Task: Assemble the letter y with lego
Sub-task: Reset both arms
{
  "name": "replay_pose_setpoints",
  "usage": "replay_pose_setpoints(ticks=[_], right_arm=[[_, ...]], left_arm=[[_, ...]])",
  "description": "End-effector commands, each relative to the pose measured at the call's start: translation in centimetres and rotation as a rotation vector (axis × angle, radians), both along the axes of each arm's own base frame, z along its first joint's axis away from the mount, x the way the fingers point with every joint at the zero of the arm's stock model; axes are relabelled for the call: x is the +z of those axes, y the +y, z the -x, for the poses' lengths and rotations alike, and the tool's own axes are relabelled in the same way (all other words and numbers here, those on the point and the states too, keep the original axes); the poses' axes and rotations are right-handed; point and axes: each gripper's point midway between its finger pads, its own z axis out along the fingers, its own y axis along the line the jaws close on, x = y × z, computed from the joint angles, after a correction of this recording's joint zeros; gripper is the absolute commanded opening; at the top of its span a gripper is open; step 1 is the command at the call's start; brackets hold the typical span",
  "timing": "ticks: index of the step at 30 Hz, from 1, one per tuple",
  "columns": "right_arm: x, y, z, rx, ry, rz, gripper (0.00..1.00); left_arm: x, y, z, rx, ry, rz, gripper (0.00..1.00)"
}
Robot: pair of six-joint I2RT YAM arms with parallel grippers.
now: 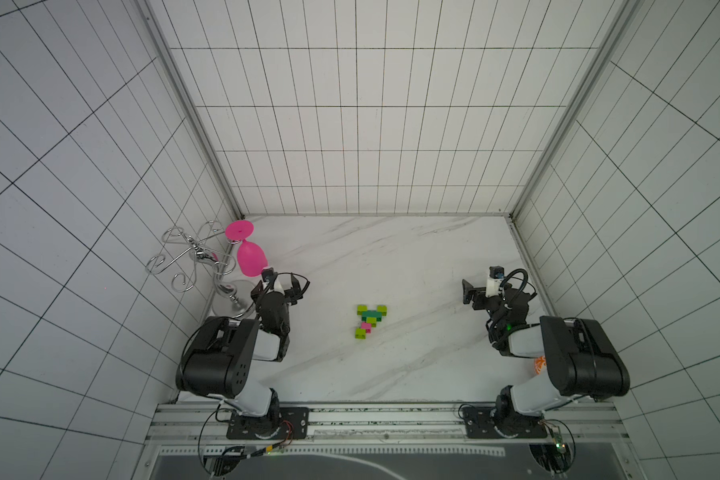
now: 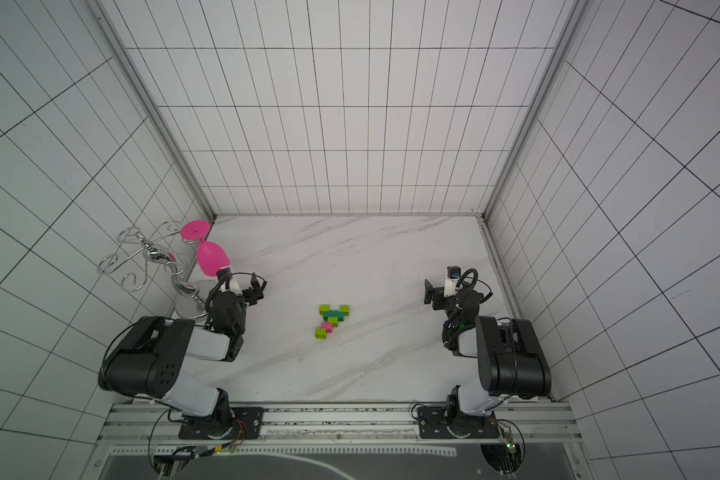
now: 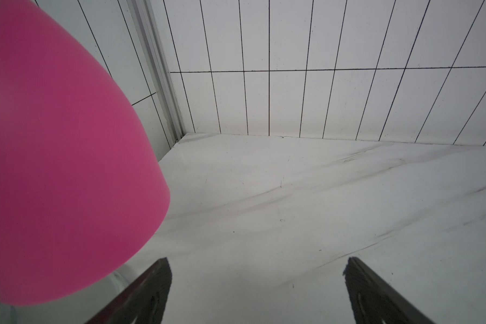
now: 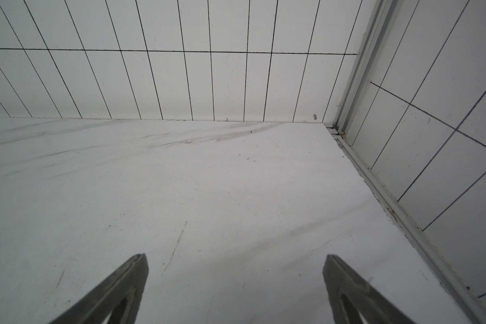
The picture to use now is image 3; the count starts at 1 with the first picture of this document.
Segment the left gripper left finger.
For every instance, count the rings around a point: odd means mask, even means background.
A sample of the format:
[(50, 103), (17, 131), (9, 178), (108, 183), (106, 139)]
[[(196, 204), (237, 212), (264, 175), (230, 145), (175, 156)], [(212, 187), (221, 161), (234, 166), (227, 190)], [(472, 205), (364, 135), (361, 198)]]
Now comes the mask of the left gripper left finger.
[(158, 259), (86, 324), (160, 324), (171, 283), (168, 259)]

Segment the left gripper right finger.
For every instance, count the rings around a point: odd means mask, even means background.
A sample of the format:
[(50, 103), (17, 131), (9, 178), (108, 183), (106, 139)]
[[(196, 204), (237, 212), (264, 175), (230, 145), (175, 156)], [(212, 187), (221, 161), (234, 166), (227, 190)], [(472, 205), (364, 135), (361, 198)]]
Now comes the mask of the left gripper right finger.
[(343, 276), (357, 323), (433, 323), (359, 258), (348, 259)]

